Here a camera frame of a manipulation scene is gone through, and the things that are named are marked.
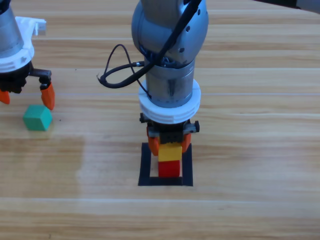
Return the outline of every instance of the yellow block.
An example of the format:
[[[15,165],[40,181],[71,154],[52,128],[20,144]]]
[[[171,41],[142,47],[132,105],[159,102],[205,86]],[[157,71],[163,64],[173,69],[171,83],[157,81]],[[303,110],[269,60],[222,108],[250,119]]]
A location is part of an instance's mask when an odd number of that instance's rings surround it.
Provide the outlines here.
[[[180,161],[182,158],[182,146],[180,143],[167,143],[159,145],[159,162]]]

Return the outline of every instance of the black square outline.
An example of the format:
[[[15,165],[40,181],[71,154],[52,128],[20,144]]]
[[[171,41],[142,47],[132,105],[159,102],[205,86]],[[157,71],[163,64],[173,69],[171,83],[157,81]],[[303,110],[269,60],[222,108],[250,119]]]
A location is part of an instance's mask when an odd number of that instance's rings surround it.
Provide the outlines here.
[[[141,165],[138,186],[194,186],[192,145],[182,154],[182,176],[180,177],[150,177],[151,151],[148,143],[141,146]]]

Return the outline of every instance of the metal cylinder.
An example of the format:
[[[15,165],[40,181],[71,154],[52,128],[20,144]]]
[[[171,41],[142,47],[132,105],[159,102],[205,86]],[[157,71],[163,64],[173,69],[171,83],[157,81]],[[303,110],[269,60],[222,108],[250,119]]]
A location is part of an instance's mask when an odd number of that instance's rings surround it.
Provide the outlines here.
[[[177,108],[192,97],[195,60],[183,68],[154,66],[146,75],[151,102],[162,108]]]
[[[15,15],[9,7],[0,15],[0,58],[18,53],[24,46],[24,40],[18,28]]]

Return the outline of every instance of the green cube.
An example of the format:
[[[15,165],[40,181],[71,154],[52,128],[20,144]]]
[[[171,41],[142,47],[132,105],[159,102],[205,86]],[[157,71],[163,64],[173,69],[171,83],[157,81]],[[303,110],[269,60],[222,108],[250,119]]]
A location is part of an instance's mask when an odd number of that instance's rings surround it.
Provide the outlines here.
[[[52,115],[46,106],[30,105],[23,116],[23,121],[30,131],[47,131],[52,122]]]

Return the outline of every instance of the wooden table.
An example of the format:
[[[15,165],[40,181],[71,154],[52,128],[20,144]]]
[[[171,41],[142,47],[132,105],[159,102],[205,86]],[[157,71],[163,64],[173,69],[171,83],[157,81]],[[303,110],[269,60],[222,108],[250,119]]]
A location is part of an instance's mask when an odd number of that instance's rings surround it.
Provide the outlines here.
[[[26,130],[24,112],[42,103],[31,77],[0,105],[0,239],[319,240],[320,15],[207,0],[194,187],[139,187],[139,86],[96,79],[118,43],[143,59],[137,2],[13,0],[17,16],[47,20],[33,64],[52,70],[56,108],[48,132]],[[111,67],[126,63],[119,50]]]

